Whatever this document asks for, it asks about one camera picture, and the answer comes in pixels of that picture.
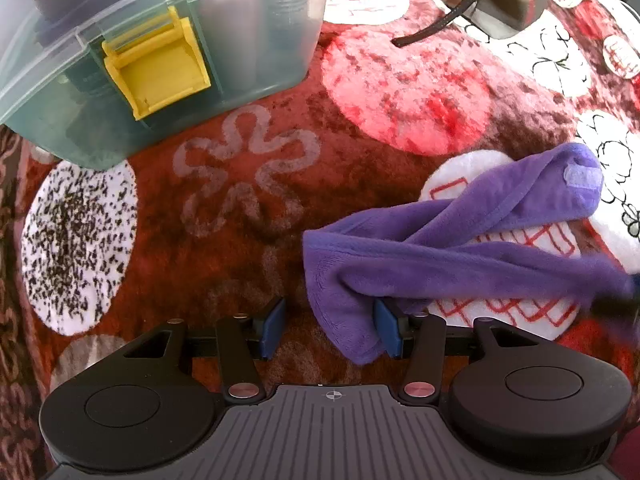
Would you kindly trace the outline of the purple plush towel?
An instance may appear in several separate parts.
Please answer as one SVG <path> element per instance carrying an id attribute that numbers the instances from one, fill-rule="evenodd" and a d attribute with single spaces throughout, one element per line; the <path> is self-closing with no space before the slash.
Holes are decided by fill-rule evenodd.
<path id="1" fill-rule="evenodd" d="M 597 209 L 603 174 L 580 143 L 496 167 L 453 200 L 356 212 L 303 235 L 306 291 L 329 341 L 357 365 L 384 351 L 373 303 L 407 313 L 425 300 L 602 297 L 634 300 L 639 280 L 602 254 L 566 258 L 524 244 L 477 241 L 489 232 L 578 220 Z"/>

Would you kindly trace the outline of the red patterned plush blanket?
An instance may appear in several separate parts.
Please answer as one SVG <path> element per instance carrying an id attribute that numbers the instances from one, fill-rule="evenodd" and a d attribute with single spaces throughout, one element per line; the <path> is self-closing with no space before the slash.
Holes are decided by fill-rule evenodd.
<path id="1" fill-rule="evenodd" d="M 618 0 L 550 0 L 538 23 L 497 41 L 470 25 L 396 50 L 442 0 L 329 0 L 306 78 L 132 156 L 114 170 L 131 200 L 125 245 L 92 252 L 115 291 L 87 328 L 54 330 L 22 270 L 36 248 L 28 214 L 78 246 L 107 228 L 89 197 L 102 174 L 60 169 L 1 133 L 1 474 L 37 479 L 52 462 L 43 398 L 166 318 L 212 326 L 277 296 L 288 306 L 265 383 L 398 382 L 390 359 L 341 356 L 306 299 L 303 232 L 353 212 L 457 193 L 493 166 L 579 140 L 602 157 L 605 201 L 590 220 L 512 240 L 639 266 L 639 23 Z"/>

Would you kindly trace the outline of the yellow box latch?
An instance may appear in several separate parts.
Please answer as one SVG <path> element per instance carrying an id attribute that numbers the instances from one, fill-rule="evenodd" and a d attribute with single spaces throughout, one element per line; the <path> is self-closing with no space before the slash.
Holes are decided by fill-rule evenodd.
<path id="1" fill-rule="evenodd" d="M 102 42 L 108 76 L 142 120 L 212 82 L 191 21 L 174 6 Z"/>

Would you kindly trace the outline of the clear plastic storage box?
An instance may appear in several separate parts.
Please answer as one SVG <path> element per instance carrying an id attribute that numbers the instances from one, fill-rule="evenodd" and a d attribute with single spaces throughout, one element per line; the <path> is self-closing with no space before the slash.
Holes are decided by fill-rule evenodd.
<path id="1" fill-rule="evenodd" d="M 76 165 L 306 76 L 326 0 L 1 0 L 1 121 Z"/>

